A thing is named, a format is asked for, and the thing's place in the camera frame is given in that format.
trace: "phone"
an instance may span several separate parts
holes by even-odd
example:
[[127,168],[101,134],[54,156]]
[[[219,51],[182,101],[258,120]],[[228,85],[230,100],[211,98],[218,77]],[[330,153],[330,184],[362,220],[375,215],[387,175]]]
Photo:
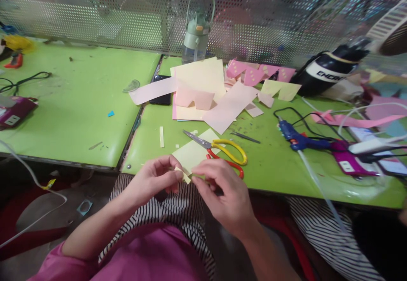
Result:
[[[373,135],[374,132],[367,128],[348,127],[348,131],[355,140],[359,142],[376,139],[376,136]],[[391,151],[385,151],[374,155],[393,155],[393,153]],[[379,160],[377,163],[388,175],[407,176],[407,167],[397,157],[385,158]]]
[[[170,77],[171,76],[167,76],[167,75],[155,75],[152,82],[160,81],[160,80],[167,79]],[[150,100],[150,104],[166,105],[166,106],[171,105],[171,93],[165,94],[163,96],[159,96],[157,98],[153,98],[152,100]]]

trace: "black thermos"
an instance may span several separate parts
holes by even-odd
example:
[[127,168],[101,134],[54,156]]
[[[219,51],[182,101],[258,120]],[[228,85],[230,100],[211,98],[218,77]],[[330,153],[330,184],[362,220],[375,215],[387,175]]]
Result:
[[290,80],[302,85],[298,94],[316,96],[354,72],[362,58],[369,54],[365,47],[371,42],[361,36],[337,47],[332,53],[313,56]]

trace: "scissors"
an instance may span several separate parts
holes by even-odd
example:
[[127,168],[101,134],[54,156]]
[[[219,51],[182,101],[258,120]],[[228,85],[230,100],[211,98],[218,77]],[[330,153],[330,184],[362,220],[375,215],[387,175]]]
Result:
[[[192,133],[183,130],[183,132],[189,136],[191,139],[193,139],[196,143],[200,144],[201,146],[203,146],[204,148],[206,148],[206,150],[208,151],[208,153],[215,159],[219,159],[219,157],[217,155],[214,154],[214,152],[211,150],[211,148],[217,148],[221,151],[223,151],[229,158],[231,158],[235,163],[226,160],[226,162],[231,166],[234,167],[235,169],[237,169],[239,171],[239,177],[241,179],[243,179],[244,177],[244,172],[243,169],[239,166],[239,165],[246,165],[247,164],[247,156],[245,151],[239,146],[237,145],[235,142],[233,141],[229,141],[229,140],[225,140],[225,139],[221,139],[221,140],[213,140],[213,143],[208,142],[206,140],[203,140],[201,138],[198,138],[197,136],[193,135]],[[243,157],[243,160],[239,160],[237,159],[234,155],[232,155],[226,148],[224,148],[223,146],[220,146],[219,144],[229,144],[232,145],[233,147],[235,147],[241,154]]]

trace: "pink sleeve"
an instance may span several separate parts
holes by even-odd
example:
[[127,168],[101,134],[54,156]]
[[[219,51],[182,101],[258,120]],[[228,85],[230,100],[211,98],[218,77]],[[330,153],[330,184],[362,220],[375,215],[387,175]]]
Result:
[[62,242],[51,250],[42,263],[39,272],[29,281],[89,281],[99,270],[98,259],[83,261],[62,254]]

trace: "black phone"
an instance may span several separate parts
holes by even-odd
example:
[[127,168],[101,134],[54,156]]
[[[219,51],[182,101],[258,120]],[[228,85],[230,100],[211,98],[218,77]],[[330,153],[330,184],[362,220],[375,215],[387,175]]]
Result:
[[[167,79],[170,77],[171,76],[167,76],[167,75],[155,75],[152,82],[160,81],[160,80]],[[171,93],[165,94],[163,96],[159,96],[158,98],[153,98],[152,100],[150,100],[150,104],[166,105],[166,106],[171,105]]]

